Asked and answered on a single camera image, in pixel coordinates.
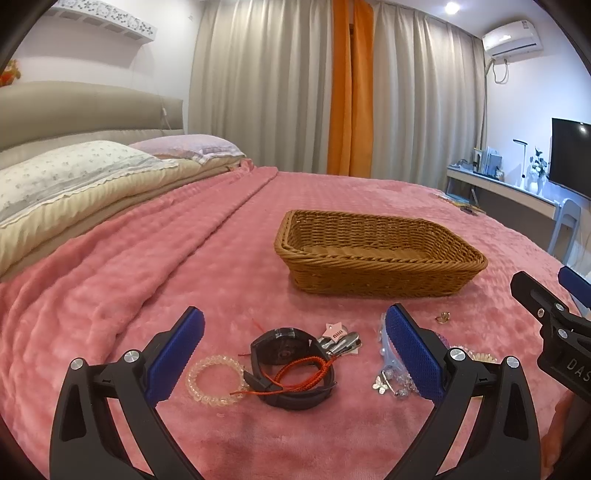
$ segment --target pink blanket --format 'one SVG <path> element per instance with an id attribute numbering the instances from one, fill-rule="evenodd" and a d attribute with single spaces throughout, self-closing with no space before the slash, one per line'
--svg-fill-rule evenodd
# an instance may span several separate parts
<path id="1" fill-rule="evenodd" d="M 451 344 L 499 359 L 519 357 L 544 431 L 563 387 L 537 368 L 540 325 L 512 299 L 509 282 L 525 270 L 566 300 L 556 280 L 560 263 L 519 233 L 487 216 L 467 215 L 434 192 L 396 181 L 242 167 L 99 225 L 0 285 L 0 414 L 47 474 L 53 411 L 73 358 L 93 364 L 141 349 L 189 305 L 206 316 L 205 336 L 189 365 L 209 355 L 248 352 L 261 328 L 294 326 L 319 335 L 325 323 L 343 322 L 361 334 L 364 345 L 359 355 L 335 363 L 338 385 L 312 410 L 287 412 L 254 397 L 208 407 L 189 396 L 182 377 L 158 411 L 212 480 L 307 479 L 318 472 L 325 478 L 382 479 L 432 403 L 417 396 L 400 401 L 372 389 L 381 367 L 379 318 L 395 299 L 314 296 L 290 283 L 273 240 L 285 212 L 303 208 L 422 217 L 481 250 L 489 267 L 460 294 L 402 302 L 419 325 Z M 434 320 L 442 311 L 451 313 L 448 324 Z M 211 375 L 204 378 L 204 389 L 208 379 L 215 382 Z M 457 462 L 477 407 L 474 400 L 444 468 Z M 146 468 L 129 432 L 121 432 L 134 463 Z"/>

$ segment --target air conditioner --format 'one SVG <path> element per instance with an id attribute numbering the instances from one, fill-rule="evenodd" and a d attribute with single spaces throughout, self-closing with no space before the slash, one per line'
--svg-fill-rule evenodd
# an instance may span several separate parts
<path id="1" fill-rule="evenodd" d="M 542 42 L 534 26 L 527 20 L 504 25 L 482 37 L 484 50 L 493 59 L 542 50 Z"/>

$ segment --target black tv screen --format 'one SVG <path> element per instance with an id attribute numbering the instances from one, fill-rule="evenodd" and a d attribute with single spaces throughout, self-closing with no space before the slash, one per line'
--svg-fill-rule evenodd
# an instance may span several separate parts
<path id="1" fill-rule="evenodd" d="M 591 198 L 591 125 L 552 119 L 552 183 Z"/>

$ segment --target white decorative shelf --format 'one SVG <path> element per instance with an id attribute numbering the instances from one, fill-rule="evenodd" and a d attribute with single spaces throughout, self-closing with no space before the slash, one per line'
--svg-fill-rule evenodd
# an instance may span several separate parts
<path id="1" fill-rule="evenodd" d="M 81 21 L 138 41 L 149 42 L 156 39 L 155 26 L 107 2 L 59 0 L 46 15 Z"/>

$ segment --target red string bracelet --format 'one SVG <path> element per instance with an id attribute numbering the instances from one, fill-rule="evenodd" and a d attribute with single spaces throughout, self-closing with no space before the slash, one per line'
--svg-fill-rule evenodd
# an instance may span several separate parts
<path id="1" fill-rule="evenodd" d="M 318 385 L 318 383 L 320 383 L 322 381 L 322 379 L 328 374 L 330 366 L 333 364 L 333 362 L 336 359 L 337 359 L 336 356 L 330 358 L 328 361 L 324 360 L 324 358 L 319 357 L 319 356 L 307 356 L 305 358 L 300 358 L 299 360 L 295 360 L 295 361 L 291 362 L 290 364 L 287 364 L 286 366 L 284 366 L 281 370 L 279 370 L 277 372 L 277 375 L 275 375 L 275 378 L 271 378 L 269 375 L 267 375 L 265 372 L 263 372 L 263 375 L 265 375 L 265 377 L 267 377 L 271 382 L 273 382 L 278 387 L 281 387 L 282 390 L 276 390 L 273 392 L 255 392 L 255 391 L 251 391 L 251 390 L 243 390 L 243 391 L 231 392 L 230 395 L 242 395 L 242 394 L 277 395 L 279 393 L 304 392 L 307 390 L 311 390 L 316 385 Z M 314 375 L 312 375 L 310 378 L 308 378 L 307 380 L 304 380 L 303 382 L 298 383 L 296 385 L 283 385 L 281 383 L 281 379 L 289 370 L 293 369 L 294 367 L 297 367 L 298 365 L 309 364 L 309 363 L 313 363 L 318 367 L 318 371 Z"/>

